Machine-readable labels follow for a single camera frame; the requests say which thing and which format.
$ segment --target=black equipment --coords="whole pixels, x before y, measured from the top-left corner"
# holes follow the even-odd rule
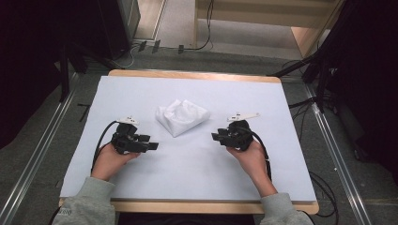
[[[219,128],[219,133],[211,133],[211,136],[214,141],[219,141],[221,145],[246,151],[253,141],[253,135],[249,130],[249,123],[246,120],[241,120],[231,123],[228,129]]]
[[[261,141],[260,137],[250,130],[249,123],[246,120],[234,121],[229,124],[228,128],[219,128],[218,134],[211,133],[214,141],[220,142],[221,145],[226,147],[234,147],[240,151],[246,151],[252,141],[253,136],[260,142],[264,150],[264,157],[267,165],[268,177],[271,180],[271,167],[269,163],[269,156],[267,149]]]
[[[145,153],[147,150],[156,150],[157,142],[149,142],[150,136],[135,134],[137,127],[131,124],[119,124],[111,143],[119,154],[125,152]]]

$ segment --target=gray sleeve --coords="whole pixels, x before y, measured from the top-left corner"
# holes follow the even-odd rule
[[[65,199],[53,224],[115,224],[115,208],[110,204],[114,187],[87,177],[79,193]]]
[[[263,204],[265,217],[261,220],[261,225],[311,225],[313,224],[308,216],[297,211],[290,200],[287,193],[277,193],[261,199]]]

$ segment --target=crumpled white cloth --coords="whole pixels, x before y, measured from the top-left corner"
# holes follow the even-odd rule
[[[181,133],[206,121],[210,112],[188,100],[176,99],[168,107],[158,107],[156,118],[175,138]]]

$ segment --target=person's right hand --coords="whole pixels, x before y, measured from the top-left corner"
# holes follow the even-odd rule
[[[226,147],[226,150],[239,161],[242,169],[251,177],[261,197],[277,193],[267,175],[264,150],[259,142],[252,141],[246,151],[233,147]]]

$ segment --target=wooden table edge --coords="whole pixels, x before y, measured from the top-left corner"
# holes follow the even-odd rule
[[[117,212],[130,213],[192,213],[192,214],[264,214],[260,202],[213,202],[213,201],[111,201]],[[293,202],[296,210],[314,215],[319,211],[319,204],[314,202]]]
[[[198,79],[214,81],[235,81],[235,82],[257,82],[257,83],[281,83],[277,77],[264,75],[243,75],[215,72],[185,72],[172,70],[125,70],[113,69],[109,76],[117,77],[147,77],[147,78],[172,78],[172,79]]]

